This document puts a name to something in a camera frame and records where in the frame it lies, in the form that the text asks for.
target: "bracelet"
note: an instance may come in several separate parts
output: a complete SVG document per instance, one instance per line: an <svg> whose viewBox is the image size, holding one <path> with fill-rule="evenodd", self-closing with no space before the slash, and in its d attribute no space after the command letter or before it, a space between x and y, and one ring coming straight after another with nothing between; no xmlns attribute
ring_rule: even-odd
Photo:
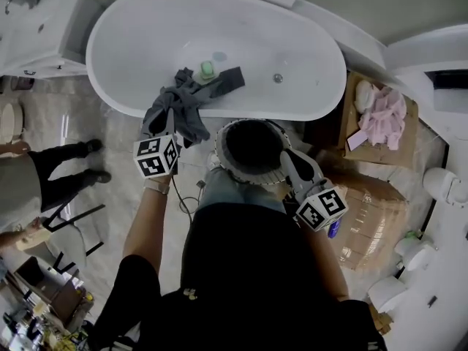
<svg viewBox="0 0 468 351"><path fill-rule="evenodd" d="M169 194L170 188L168 184L162 184L161 182L152 181L151 179L146 179L143 187L145 189L152 189L153 191L158 191L163 195Z"/></svg>

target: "standing person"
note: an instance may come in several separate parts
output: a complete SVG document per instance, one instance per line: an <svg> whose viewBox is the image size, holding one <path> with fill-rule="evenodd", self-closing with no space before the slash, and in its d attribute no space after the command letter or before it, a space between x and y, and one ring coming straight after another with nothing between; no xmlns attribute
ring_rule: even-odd
<svg viewBox="0 0 468 351"><path fill-rule="evenodd" d="M273 194L211 160L182 257L181 288L161 295L171 175L147 180L90 350L383 351L369 306L352 301L325 231L298 227Z"/></svg>
<svg viewBox="0 0 468 351"><path fill-rule="evenodd" d="M98 139L41 152L31 151L26 142L0 145L0 154L20 155L0 158L0 229L26 217L33 219L96 182L109 182L109 173L91 169L49 181L52 172L62 162L87 157L101 148L102 143ZM34 232L39 226L38 219L35 219L23 232L0 234L0 249L16 243L25 233Z"/></svg>

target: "jeans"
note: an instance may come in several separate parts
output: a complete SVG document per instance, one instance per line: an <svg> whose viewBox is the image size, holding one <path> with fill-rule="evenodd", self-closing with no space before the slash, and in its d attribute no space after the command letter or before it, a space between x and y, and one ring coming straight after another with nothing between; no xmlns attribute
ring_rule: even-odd
<svg viewBox="0 0 468 351"><path fill-rule="evenodd" d="M205 192L198 209L216 203L237 203L259 205L286 213L283 203L276 199L275 194L258 185L235 182L221 167L208 172L205 182Z"/></svg>
<svg viewBox="0 0 468 351"><path fill-rule="evenodd" d="M96 176L87 172L49 181L52 172L62 162L88 156L85 143L67 144L41 152L31 151L28 152L28 155L32 158L39 176L42 196L41 212L58 207L80 190L96 182Z"/></svg>

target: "person's leg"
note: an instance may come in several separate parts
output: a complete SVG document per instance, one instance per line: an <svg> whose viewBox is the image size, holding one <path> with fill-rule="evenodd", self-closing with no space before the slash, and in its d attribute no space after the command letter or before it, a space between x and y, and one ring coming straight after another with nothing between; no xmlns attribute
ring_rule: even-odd
<svg viewBox="0 0 468 351"><path fill-rule="evenodd" d="M77 194L82 189L94 185L96 182L107 183L110 174L87 169L84 172L58 178L54 181L45 181L41 184L42 206L41 211L49 211L58 207Z"/></svg>
<svg viewBox="0 0 468 351"><path fill-rule="evenodd" d="M46 181L49 179L52 172L64 161L84 158L91 152L98 151L102 148L102 143L98 139L90 140L87 143L79 142L75 144L67 144L65 146L58 146L44 151L29 152L29 156L34 162L37 175L41 180Z"/></svg>
<svg viewBox="0 0 468 351"><path fill-rule="evenodd" d="M205 177L205 192L198 210L215 203L244 203L239 184L222 167L215 167Z"/></svg>
<svg viewBox="0 0 468 351"><path fill-rule="evenodd" d="M276 198L273 192L252 184L242 185L242 191L246 204L260 205L283 214L286 213L283 203Z"/></svg>

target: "tiled floor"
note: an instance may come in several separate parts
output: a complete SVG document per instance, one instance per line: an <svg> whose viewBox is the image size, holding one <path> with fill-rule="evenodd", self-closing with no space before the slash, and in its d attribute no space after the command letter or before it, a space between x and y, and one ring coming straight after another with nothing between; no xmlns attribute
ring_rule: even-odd
<svg viewBox="0 0 468 351"><path fill-rule="evenodd" d="M96 318L113 286L122 246L142 193L143 179L132 159L132 144L138 136L140 119L108 107L95 94L87 77L37 81L32 91L10 92L0 97L0 106L10 98L19 99L23 106L26 128L24 139L34 150L92 137L100 138L105 144L105 149L100 154L68 162L53 174L62 176L76 173L89 166L104 167L113 175L109 184L97 184L81 192L71 209L71 214L76 214L100 203L106 205L103 210L78 222L87 248L99 239L105 242L101 249L88 258L88 266L80 274L96 299L96 305L91 311L91 317ZM182 196L198 196L196 183L204 176L206 157L214 147L214 135L228 121L230 120L225 118L205 118L204 123L212 134L211 139L183 151L179 159L179 174L175 177ZM299 139L297 124L284 121L282 125L287 129L296 148L308 148ZM443 149L443 141L420 125L415 172L396 167L359 164L360 171L385 180L390 179L407 197L410 204L408 228L419 228L426 217L430 198L422 189L422 174L426 167L440 165ZM160 271L164 293L178 288L181 254L189 227L189 219L179 209L174 191L169 194L166 215ZM26 259L24 253L14 249L8 249L3 255L10 270L15 270ZM362 298L369 282L375 280L375 276L356 276L352 272L346 272L346 275L355 298Z"/></svg>

